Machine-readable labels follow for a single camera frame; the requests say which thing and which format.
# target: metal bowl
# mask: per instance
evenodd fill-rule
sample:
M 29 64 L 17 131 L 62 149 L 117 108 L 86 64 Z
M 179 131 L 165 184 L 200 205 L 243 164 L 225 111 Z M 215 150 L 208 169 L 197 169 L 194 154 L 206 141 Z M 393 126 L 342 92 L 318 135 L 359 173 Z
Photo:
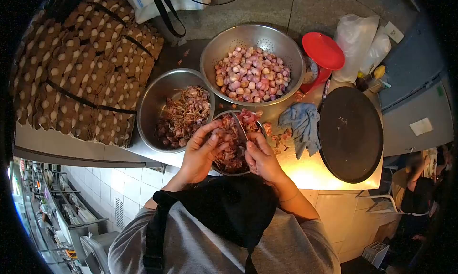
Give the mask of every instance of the metal bowl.
M 210 123 L 215 114 L 215 96 L 205 85 L 203 76 L 193 69 L 179 68 L 168 71 L 156 78 L 147 88 L 142 96 L 137 113 L 137 127 L 141 139 L 151 149 L 162 153 L 179 153 L 186 147 L 178 149 L 164 149 L 163 145 L 155 136 L 156 125 L 163 112 L 166 99 L 177 100 L 180 98 L 181 90 L 190 85 L 198 85 L 210 94 L 210 115 L 207 123 Z
M 220 118 L 222 115 L 228 114 L 228 113 L 242 113 L 242 111 L 240 111 L 240 110 L 224 111 L 224 112 L 219 113 L 217 116 L 215 116 L 213 118 L 213 120 L 216 120 L 216 119 Z M 265 138 L 267 138 L 267 133 L 266 133 L 266 129 L 264 129 L 264 126 L 259 121 L 256 121 L 256 123 L 257 123 L 258 127 L 260 128 L 261 133 L 264 135 Z M 243 173 L 229 174 L 229 173 L 226 173 L 225 171 L 221 171 L 220 169 L 218 169 L 218 167 L 216 166 L 215 162 L 212 163 L 212 169 L 214 169 L 218 173 L 220 173 L 222 175 L 225 175 L 225 176 L 241 176 L 241 175 L 246 175 L 246 174 L 250 173 L 250 170 L 248 170 L 248 171 L 245 171 Z
M 291 70 L 286 93 L 274 101 L 260 103 L 235 101 L 221 93 L 216 85 L 215 65 L 236 47 L 259 47 L 282 58 Z M 240 25 L 221 32 L 208 43 L 201 55 L 200 70 L 208 88 L 224 100 L 242 106 L 268 106 L 288 99 L 299 89 L 306 73 L 306 62 L 296 42 L 281 31 L 265 25 Z

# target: hand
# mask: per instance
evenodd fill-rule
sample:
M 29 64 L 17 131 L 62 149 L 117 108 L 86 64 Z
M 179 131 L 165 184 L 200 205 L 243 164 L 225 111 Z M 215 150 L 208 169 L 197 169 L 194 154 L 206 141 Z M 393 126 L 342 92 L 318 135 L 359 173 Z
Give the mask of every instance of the hand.
M 218 136 L 213 134 L 206 142 L 205 136 L 221 126 L 221 120 L 215 120 L 200 127 L 188 141 L 181 169 L 175 175 L 183 183 L 201 182 L 210 171 L 214 157 L 226 149 L 228 143 L 217 147 Z
M 413 240 L 421 240 L 421 241 L 425 241 L 427 238 L 422 236 L 422 235 L 418 235 L 418 234 L 415 234 L 413 237 L 412 237 Z
M 249 141 L 246 144 L 245 160 L 250 171 L 271 184 L 288 179 L 266 138 L 261 133 L 247 133 L 246 136 Z

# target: yellow object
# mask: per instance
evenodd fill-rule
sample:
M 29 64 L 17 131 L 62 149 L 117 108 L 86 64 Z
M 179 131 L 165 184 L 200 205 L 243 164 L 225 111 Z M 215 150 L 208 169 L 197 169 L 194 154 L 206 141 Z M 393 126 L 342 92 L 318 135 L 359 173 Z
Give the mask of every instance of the yellow object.
M 78 259 L 77 252 L 75 250 L 66 249 L 65 252 L 67 253 L 67 256 L 71 259 Z
M 374 70 L 375 79 L 380 79 L 386 72 L 386 66 L 381 65 Z

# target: rag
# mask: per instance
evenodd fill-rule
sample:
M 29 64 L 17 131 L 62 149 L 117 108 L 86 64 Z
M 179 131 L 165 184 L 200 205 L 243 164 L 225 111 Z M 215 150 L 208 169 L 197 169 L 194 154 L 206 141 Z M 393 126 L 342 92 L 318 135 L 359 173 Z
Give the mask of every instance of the rag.
M 293 129 L 294 150 L 298 160 L 301 158 L 305 148 L 309 151 L 310 157 L 321 149 L 317 134 L 319 120 L 320 114 L 317 107 L 310 103 L 290 105 L 278 117 L 279 126 Z

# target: black strap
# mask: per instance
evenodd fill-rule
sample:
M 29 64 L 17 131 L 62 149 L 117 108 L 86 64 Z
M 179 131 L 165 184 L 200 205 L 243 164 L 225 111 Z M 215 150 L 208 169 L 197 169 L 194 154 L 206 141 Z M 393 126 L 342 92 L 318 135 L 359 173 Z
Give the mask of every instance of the black strap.
M 106 12 L 108 15 L 110 15 L 112 18 L 116 19 L 118 22 L 120 22 L 124 26 L 126 25 L 126 22 L 123 19 L 121 19 L 120 16 L 118 16 L 115 13 L 113 13 L 112 11 L 110 11 L 108 8 L 102 6 L 101 4 L 96 3 L 96 2 L 88 2 L 88 4 L 94 5 L 96 7 L 96 9 L 103 10 L 104 12 Z
M 108 110 L 108 111 L 113 111 L 113 112 L 119 112 L 119 113 L 126 113 L 126 114 L 136 114 L 137 111 L 136 110 L 124 110 L 124 109 L 118 109 L 118 108 L 114 108 L 114 107 L 110 107 L 110 106 L 106 106 L 106 105 L 97 105 L 97 104 L 94 104 L 92 102 L 90 102 L 89 100 L 87 99 L 84 99 L 84 98 L 81 98 L 81 97 L 78 97 L 76 95 L 74 95 L 73 93 L 63 89 L 62 87 L 58 86 L 57 84 L 55 84 L 54 82 L 52 82 L 51 80 L 49 80 L 48 78 L 46 79 L 46 84 L 50 85 L 52 88 L 54 88 L 55 90 L 59 91 L 60 93 L 64 94 L 64 95 L 67 95 L 68 97 L 70 97 L 71 99 L 75 100 L 75 101 L 78 101 L 80 102 L 81 104 L 84 104 L 84 105 L 87 105 L 89 107 L 92 107 L 92 108 L 95 108 L 95 109 L 101 109 L 101 110 Z
M 164 7 L 164 4 L 162 3 L 162 0 L 154 0 L 154 3 L 156 4 L 157 10 L 161 14 L 161 17 L 164 21 L 165 26 L 169 29 L 169 31 L 177 38 L 182 38 L 186 35 L 186 27 L 185 25 L 181 22 L 180 18 L 178 17 L 178 14 L 175 11 L 175 8 L 172 5 L 172 2 L 170 0 L 163 0 L 167 7 L 169 7 L 170 11 L 172 14 L 175 16 L 175 18 L 180 22 L 180 24 L 183 26 L 183 29 L 185 29 L 185 32 L 181 35 L 177 31 L 175 31 L 175 28 L 172 25 L 172 22 L 170 21 L 169 14 L 167 14 L 167 10 Z
M 153 57 L 152 54 L 144 47 L 141 45 L 140 42 L 136 41 L 133 37 L 130 37 L 130 36 L 124 36 L 126 39 L 128 39 L 129 41 L 131 41 L 132 43 L 134 43 L 137 47 L 139 47 L 142 51 L 146 52 L 147 54 L 149 54 L 149 56 Z

